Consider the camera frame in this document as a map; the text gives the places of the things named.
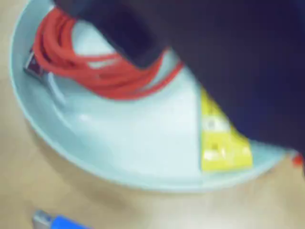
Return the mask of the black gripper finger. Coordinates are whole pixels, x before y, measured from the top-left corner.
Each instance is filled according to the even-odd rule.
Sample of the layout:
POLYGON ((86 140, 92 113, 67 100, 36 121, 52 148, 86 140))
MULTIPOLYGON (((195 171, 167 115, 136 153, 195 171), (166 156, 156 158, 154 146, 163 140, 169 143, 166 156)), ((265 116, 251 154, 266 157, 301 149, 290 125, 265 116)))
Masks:
POLYGON ((74 19, 92 24, 126 60, 148 68, 164 51, 155 34, 124 0, 55 0, 74 19))
POLYGON ((246 137, 305 151, 302 0, 154 0, 152 23, 246 137))

